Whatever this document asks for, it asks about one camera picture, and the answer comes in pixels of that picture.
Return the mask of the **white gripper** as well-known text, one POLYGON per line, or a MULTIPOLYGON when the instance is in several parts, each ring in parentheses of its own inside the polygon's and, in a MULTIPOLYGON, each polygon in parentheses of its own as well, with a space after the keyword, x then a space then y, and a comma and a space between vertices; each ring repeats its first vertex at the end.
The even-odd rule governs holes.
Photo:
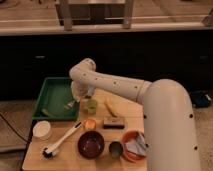
POLYGON ((79 102, 82 98, 91 98, 94 94, 95 88, 90 85, 84 85, 77 83, 76 81, 71 82, 71 92, 73 98, 79 102))

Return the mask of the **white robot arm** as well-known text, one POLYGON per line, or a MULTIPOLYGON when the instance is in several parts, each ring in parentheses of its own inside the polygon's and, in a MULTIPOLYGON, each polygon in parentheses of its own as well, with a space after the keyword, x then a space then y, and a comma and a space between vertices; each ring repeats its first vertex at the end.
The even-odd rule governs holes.
POLYGON ((75 98, 93 86, 143 106, 147 171, 201 171, 192 102, 180 83, 99 73, 90 58, 73 66, 69 76, 75 98))

